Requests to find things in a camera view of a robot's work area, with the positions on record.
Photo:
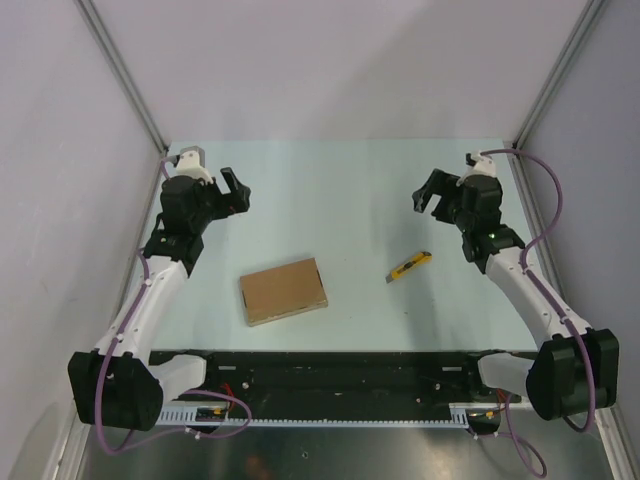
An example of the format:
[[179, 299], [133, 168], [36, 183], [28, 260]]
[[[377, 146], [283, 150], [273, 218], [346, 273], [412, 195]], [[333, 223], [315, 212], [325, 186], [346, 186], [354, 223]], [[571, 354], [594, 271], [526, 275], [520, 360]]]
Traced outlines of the yellow utility knife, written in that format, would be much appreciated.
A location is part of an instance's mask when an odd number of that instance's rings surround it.
[[432, 254], [427, 251], [420, 251], [416, 253], [415, 255], [406, 259], [401, 265], [391, 269], [385, 277], [386, 283], [389, 284], [400, 279], [416, 267], [429, 263], [432, 258]]

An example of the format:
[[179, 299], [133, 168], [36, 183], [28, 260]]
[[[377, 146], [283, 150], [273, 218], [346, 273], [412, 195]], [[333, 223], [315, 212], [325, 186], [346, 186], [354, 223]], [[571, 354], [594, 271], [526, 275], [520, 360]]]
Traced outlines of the brown cardboard express box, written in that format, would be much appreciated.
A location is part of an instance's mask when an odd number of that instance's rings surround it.
[[328, 306], [314, 258], [244, 275], [239, 284], [250, 327]]

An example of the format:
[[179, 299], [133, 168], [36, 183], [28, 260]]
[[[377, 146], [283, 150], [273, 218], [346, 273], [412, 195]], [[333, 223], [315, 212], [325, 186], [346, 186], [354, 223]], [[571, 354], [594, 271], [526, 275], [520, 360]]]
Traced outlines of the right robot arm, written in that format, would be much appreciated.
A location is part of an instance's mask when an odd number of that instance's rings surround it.
[[496, 177], [461, 178], [435, 169], [412, 195], [415, 211], [423, 212], [432, 197], [439, 199], [433, 217], [460, 230], [466, 260], [502, 291], [537, 346], [532, 358], [508, 352], [481, 356], [461, 376], [463, 393], [484, 401], [498, 388], [527, 398], [544, 420], [584, 414], [591, 426], [596, 411], [616, 401], [614, 333], [577, 315], [527, 261], [524, 242], [501, 221], [503, 190]]

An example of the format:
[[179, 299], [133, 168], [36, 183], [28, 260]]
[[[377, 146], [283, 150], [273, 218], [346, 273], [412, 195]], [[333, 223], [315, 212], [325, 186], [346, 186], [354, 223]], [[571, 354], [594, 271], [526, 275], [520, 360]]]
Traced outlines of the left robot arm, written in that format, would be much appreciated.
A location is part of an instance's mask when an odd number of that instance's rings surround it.
[[187, 391], [202, 400], [219, 392], [220, 374], [199, 356], [178, 355], [156, 366], [149, 360], [162, 317], [204, 249], [206, 228], [250, 207], [250, 188], [231, 168], [220, 173], [227, 192], [191, 173], [163, 182], [161, 211], [141, 252], [143, 273], [136, 291], [96, 346], [74, 353], [68, 363], [83, 423], [148, 431], [163, 406]]

